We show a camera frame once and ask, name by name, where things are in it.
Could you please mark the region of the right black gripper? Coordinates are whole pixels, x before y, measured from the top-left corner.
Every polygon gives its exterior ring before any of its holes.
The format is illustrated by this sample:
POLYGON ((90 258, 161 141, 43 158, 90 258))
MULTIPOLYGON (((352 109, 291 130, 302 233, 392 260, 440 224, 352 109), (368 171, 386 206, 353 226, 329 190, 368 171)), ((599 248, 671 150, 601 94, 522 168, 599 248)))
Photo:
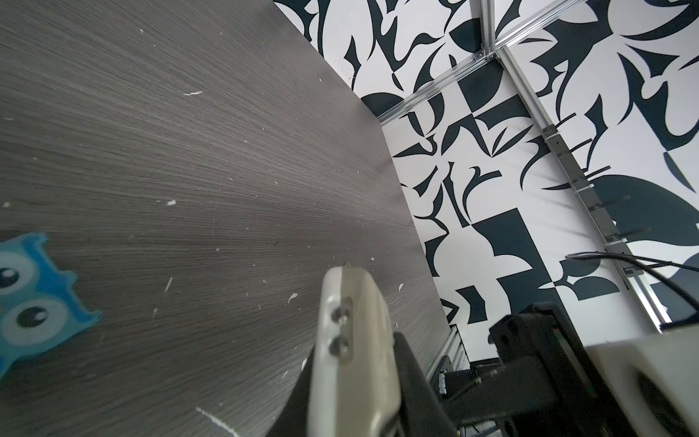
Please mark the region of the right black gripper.
POLYGON ((455 424, 495 422, 504 436, 635 435, 561 307, 507 315, 489 342, 501 363, 448 394, 455 424))

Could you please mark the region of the white remote control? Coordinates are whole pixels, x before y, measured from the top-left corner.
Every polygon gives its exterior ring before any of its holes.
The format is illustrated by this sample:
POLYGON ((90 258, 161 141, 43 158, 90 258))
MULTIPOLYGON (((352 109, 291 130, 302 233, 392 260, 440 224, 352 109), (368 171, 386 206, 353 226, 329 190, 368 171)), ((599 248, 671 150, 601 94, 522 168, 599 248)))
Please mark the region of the white remote control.
POLYGON ((369 271, 325 274, 309 386, 309 436, 396 436, 402 394, 388 306, 369 271))

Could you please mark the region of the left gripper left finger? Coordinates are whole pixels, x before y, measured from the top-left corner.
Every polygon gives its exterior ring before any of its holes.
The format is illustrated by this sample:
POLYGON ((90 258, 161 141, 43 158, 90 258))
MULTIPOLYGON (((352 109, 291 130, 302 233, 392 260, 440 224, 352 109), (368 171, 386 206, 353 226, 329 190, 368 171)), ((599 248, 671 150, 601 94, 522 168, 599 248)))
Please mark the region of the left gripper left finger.
POLYGON ((311 394, 312 369, 315 350, 311 349, 300 376, 289 395, 280 416, 267 433, 267 437, 306 437, 311 394))

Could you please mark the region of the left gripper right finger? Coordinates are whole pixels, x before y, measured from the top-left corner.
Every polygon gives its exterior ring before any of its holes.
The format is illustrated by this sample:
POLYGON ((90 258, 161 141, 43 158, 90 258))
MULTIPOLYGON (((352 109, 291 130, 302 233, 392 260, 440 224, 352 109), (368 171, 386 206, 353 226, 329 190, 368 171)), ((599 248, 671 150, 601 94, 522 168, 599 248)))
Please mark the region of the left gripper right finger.
POLYGON ((394 333, 393 349, 402 396, 399 417, 403 435, 455 437, 456 426, 442 409, 406 337, 400 332, 394 333))

